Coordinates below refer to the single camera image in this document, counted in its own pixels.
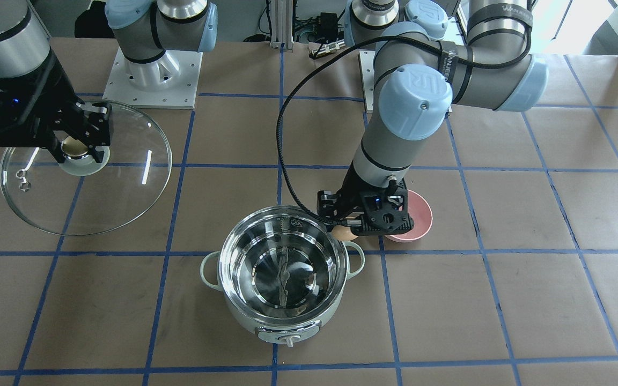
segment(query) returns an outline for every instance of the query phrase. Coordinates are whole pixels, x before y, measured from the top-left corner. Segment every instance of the pot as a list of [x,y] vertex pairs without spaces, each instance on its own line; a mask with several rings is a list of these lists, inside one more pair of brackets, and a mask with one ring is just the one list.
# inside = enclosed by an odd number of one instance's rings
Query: pot
[[[361,257],[354,272],[347,247]],[[219,284],[204,278],[211,259],[218,259]],[[298,207],[278,205],[241,220],[221,251],[204,258],[199,273],[204,284],[225,294],[242,327],[266,342],[292,347],[328,323],[346,281],[365,262],[357,244],[339,242]]]

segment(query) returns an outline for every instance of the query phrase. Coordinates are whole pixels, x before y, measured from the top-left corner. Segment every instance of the pot handle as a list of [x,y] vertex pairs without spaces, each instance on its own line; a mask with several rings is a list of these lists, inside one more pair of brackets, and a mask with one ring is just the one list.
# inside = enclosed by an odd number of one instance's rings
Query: pot handle
[[209,259],[211,259],[212,257],[216,257],[218,259],[219,255],[220,255],[220,252],[211,252],[206,257],[204,257],[204,259],[202,260],[202,264],[199,265],[199,277],[202,279],[202,281],[204,282],[204,284],[206,284],[206,286],[208,288],[213,288],[213,289],[215,289],[217,291],[223,292],[223,287],[221,287],[220,284],[211,284],[204,277],[204,266],[207,265],[207,261],[209,261]]
[[351,242],[351,241],[343,241],[343,244],[345,244],[345,247],[351,247],[354,250],[356,250],[359,253],[359,257],[361,257],[361,265],[359,266],[359,268],[354,271],[354,272],[348,272],[348,280],[357,276],[362,269],[364,269],[364,265],[366,264],[366,256],[364,255],[364,251],[363,249],[361,249],[361,247],[359,247],[359,245],[355,242]]

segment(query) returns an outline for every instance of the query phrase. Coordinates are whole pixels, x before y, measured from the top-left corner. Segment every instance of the white mounting plate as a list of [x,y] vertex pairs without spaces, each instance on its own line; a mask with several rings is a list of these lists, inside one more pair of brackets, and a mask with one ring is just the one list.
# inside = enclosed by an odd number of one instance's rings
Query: white mounting plate
[[202,53],[192,51],[168,51],[181,67],[178,83],[164,90],[145,91],[133,86],[126,73],[126,59],[121,49],[116,53],[111,74],[104,90],[103,99],[123,102],[137,108],[194,108],[197,95]]
[[359,66],[361,68],[361,84],[364,91],[364,107],[367,113],[373,112],[373,58],[375,51],[368,49],[359,50]]

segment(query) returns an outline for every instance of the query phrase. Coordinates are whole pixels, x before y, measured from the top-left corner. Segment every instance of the light blue joint cap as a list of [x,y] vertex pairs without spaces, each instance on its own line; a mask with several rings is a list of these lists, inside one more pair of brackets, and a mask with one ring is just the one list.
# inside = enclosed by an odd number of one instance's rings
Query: light blue joint cap
[[[406,34],[409,32],[419,32],[420,34],[429,36],[426,30],[424,29],[424,27],[412,21],[402,21],[399,23],[392,24],[390,25],[390,27],[386,28],[385,31],[383,31],[383,33],[380,34],[380,36],[399,36],[399,35]],[[385,43],[386,42],[384,41],[380,41],[376,43],[376,55],[378,55],[378,52],[380,51],[380,49],[383,46],[385,46]]]
[[199,42],[198,52],[211,52],[216,46],[216,36],[218,35],[218,8],[216,4],[209,2],[209,14],[207,24],[204,26],[202,40]]
[[447,13],[432,0],[410,0],[404,12],[407,19],[424,27],[434,41],[445,36],[449,24]]
[[547,63],[545,59],[531,55],[531,63],[517,88],[512,91],[502,106],[500,112],[525,112],[535,106],[547,86]]
[[452,104],[452,88],[426,64],[405,64],[378,96],[378,112],[392,134],[407,141],[431,137]]
[[348,0],[348,5],[345,6],[345,45],[348,47],[354,46],[354,36],[351,33],[351,0]]
[[121,29],[136,22],[149,12],[152,0],[108,0],[104,8],[108,26]]

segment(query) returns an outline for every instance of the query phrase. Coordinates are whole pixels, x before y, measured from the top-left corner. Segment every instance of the glass lid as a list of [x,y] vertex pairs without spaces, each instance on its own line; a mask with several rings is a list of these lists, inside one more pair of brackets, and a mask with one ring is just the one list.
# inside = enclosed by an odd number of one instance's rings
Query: glass lid
[[52,234],[101,234],[140,217],[161,196],[172,166],[164,132],[147,114],[110,103],[113,134],[102,164],[70,137],[60,138],[63,164],[38,147],[6,149],[0,186],[22,220]]

